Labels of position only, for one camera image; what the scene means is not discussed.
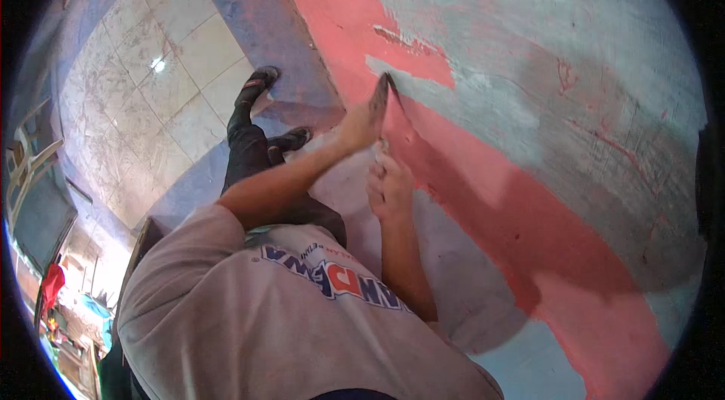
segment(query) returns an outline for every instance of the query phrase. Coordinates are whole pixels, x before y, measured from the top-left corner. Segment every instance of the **wall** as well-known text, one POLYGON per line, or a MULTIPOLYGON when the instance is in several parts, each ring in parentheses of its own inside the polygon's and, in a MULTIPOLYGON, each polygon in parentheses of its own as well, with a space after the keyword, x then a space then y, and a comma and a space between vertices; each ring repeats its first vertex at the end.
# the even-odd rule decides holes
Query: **wall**
POLYGON ((590 398, 639 398, 704 246, 694 60, 665 0, 295 0, 346 105, 391 71, 387 137, 548 325, 590 398))

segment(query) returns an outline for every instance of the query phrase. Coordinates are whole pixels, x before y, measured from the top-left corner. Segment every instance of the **t-shirt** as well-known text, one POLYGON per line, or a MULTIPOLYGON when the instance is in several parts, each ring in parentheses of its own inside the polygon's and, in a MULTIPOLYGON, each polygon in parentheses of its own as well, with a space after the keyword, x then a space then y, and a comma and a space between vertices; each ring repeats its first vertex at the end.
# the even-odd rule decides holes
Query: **t-shirt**
POLYGON ((483 368, 316 225, 249 235, 197 209, 140 262, 118 314, 150 398, 502 398, 483 368))

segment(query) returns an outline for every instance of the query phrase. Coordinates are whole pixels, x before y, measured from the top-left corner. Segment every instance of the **foot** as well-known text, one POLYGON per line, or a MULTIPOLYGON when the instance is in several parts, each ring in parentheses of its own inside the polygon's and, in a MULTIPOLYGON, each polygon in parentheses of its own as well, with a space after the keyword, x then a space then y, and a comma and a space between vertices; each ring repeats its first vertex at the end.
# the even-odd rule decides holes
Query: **foot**
POLYGON ((251 109, 259 95, 266 89, 272 88, 280 74, 281 72, 277 67, 260 67, 256 69, 241 88, 239 96, 234 101, 234 106, 247 106, 248 109, 251 109))
POLYGON ((305 143, 313 138, 313 129, 306 126, 298 126, 283 135, 269 139, 267 147, 269 150, 275 147, 279 148, 282 153, 290 150, 299 150, 305 143))

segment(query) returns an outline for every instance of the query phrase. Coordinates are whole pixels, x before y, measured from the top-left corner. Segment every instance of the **hand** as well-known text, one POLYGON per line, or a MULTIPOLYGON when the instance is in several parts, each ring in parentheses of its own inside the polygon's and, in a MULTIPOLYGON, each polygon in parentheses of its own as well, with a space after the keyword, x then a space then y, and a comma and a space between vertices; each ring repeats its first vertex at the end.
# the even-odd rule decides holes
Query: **hand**
POLYGON ((380 153, 367 174, 367 200, 382 223, 412 219, 413 178, 410 169, 380 153))
POLYGON ((365 149, 380 139, 387 104, 388 73, 383 73, 372 97, 366 103, 353 106, 340 122, 337 142, 345 154, 365 149))

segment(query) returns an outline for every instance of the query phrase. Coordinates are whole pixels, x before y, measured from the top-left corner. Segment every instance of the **left hand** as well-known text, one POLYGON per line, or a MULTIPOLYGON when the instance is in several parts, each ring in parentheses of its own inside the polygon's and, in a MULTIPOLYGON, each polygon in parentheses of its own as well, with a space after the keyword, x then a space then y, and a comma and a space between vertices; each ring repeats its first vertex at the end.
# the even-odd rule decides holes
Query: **left hand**
POLYGON ((378 79, 372 97, 353 106, 340 122, 337 142, 346 154, 365 149, 380 139, 388 104, 388 73, 378 79))

